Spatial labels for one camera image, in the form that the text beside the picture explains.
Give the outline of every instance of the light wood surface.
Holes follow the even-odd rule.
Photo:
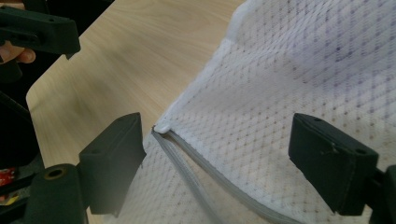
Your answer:
[[[243,0],[116,0],[30,89],[46,167],[78,153],[114,119],[140,112],[143,132],[202,70]],[[101,223],[91,217],[90,223]]]

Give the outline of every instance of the mesh net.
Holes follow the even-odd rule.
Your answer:
[[[249,0],[158,125],[170,125],[238,188],[278,213],[303,223],[367,223],[368,208],[361,217],[331,212],[289,160],[290,129],[294,113],[315,116],[376,150],[379,169],[396,162],[395,12],[396,1]],[[160,165],[157,157],[145,159],[123,214],[112,221],[187,209],[184,217],[161,222],[205,223],[170,161]],[[175,203],[182,199],[189,203]],[[139,216],[130,203],[141,204]]]

